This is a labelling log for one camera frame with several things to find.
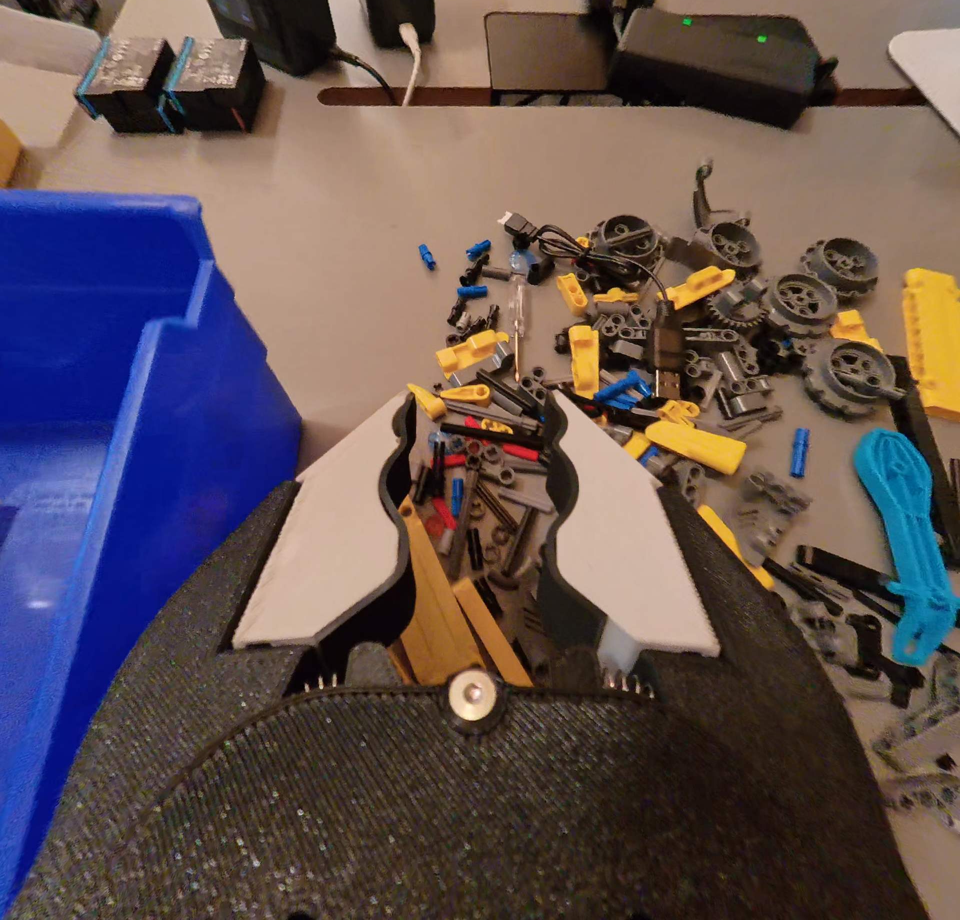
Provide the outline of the small clear-handled screwdriver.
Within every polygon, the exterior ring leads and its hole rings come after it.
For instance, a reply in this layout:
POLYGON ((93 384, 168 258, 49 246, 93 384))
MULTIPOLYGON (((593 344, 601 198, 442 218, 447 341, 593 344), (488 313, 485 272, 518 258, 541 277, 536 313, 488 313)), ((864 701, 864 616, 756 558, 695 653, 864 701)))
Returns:
POLYGON ((522 379, 522 347, 525 336, 525 319, 530 260, 526 251, 515 250, 510 255, 510 299, 513 376, 517 383, 522 379))

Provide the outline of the blue plastic bin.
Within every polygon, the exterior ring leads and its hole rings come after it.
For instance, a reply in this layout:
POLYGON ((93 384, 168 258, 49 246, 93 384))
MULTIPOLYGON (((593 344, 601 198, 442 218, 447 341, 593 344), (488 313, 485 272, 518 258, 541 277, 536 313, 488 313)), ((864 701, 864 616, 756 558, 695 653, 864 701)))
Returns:
POLYGON ((195 198, 3 190, 1 890, 114 675, 279 484, 302 418, 195 198))

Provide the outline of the black power adapter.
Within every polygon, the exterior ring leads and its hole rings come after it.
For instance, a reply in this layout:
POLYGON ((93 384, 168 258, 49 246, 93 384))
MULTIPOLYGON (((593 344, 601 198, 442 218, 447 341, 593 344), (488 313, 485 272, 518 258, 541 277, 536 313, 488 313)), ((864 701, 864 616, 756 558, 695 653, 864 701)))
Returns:
POLYGON ((607 90, 631 105, 689 106, 791 128, 834 103, 836 57, 786 15, 636 10, 609 62, 607 90))

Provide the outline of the white document stand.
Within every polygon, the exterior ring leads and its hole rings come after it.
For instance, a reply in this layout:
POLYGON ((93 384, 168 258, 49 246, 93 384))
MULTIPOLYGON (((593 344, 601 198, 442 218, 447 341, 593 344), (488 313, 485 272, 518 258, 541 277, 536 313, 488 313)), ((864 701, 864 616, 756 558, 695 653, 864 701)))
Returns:
POLYGON ((894 36, 895 66, 955 133, 959 133, 959 28, 907 30, 894 36))

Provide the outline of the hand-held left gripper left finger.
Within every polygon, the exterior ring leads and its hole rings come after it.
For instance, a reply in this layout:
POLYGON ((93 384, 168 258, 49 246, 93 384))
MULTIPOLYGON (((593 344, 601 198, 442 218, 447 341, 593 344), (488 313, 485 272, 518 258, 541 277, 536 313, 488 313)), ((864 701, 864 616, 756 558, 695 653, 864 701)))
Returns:
POLYGON ((402 392, 304 470, 232 638, 235 650, 389 647, 416 585, 401 505, 417 405, 402 392))

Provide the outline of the long yellow toy panel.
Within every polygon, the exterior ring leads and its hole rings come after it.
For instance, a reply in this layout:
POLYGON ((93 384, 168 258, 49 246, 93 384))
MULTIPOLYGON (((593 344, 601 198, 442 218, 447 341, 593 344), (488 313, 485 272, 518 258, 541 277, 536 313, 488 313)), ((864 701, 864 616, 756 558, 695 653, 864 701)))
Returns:
POLYGON ((959 422, 959 290, 953 276, 911 268, 903 278, 907 360, 927 415, 959 422))

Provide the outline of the pile of toy building parts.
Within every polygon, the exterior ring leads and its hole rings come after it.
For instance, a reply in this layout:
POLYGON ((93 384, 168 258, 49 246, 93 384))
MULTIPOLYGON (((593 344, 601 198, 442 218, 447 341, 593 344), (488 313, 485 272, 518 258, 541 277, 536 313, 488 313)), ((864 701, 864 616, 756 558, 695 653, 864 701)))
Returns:
POLYGON ((871 293, 879 262, 851 238, 816 242, 799 271, 762 275, 762 248, 744 211, 714 208, 695 173, 696 232, 668 238, 648 221, 609 218, 573 239, 511 212, 500 223, 513 251, 530 260, 522 377, 514 377, 509 317, 511 274, 489 267, 491 243, 467 252, 469 268, 448 322, 456 333, 437 358, 447 378, 416 401, 437 423, 414 475, 414 502, 432 499, 452 544, 467 491, 515 473, 545 473, 546 397, 564 393, 632 458, 693 507, 768 590, 775 581, 802 600, 801 630, 824 662, 880 683, 900 710, 929 671, 922 709, 885 730, 874 753, 901 778, 882 784, 886 803, 929 809, 958 832, 958 647, 947 637, 920 668, 892 656, 904 602, 893 576, 829 551, 798 548, 790 568, 774 554, 811 504, 796 485, 807 474, 810 430, 793 438, 790 481, 751 468, 729 519, 703 501, 708 474, 735 478, 750 430, 778 420, 770 375, 801 374, 808 397, 830 415, 856 421, 882 405, 931 471, 931 521, 946 570, 958 569, 958 487, 947 493, 944 464, 907 358, 884 352, 857 311, 841 306, 871 293))

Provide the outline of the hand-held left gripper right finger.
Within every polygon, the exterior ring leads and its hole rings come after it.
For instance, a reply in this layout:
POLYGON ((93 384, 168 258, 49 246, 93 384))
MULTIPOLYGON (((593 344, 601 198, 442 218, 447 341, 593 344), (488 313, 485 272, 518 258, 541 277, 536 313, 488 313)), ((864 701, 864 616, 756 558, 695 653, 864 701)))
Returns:
POLYGON ((718 657, 659 483, 562 392, 546 402, 543 435, 554 512, 534 599, 555 647, 589 648, 610 672, 650 652, 718 657))

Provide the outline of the cyan plastic separator tool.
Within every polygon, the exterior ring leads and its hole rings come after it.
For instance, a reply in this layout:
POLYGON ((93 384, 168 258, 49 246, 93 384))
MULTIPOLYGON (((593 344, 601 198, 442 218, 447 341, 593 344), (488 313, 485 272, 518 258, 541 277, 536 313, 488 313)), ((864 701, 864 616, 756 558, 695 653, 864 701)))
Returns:
POLYGON ((893 561, 888 589, 903 601, 893 659, 924 667, 954 629, 959 605, 931 521, 931 471, 906 436, 885 429, 865 434, 853 455, 893 561))

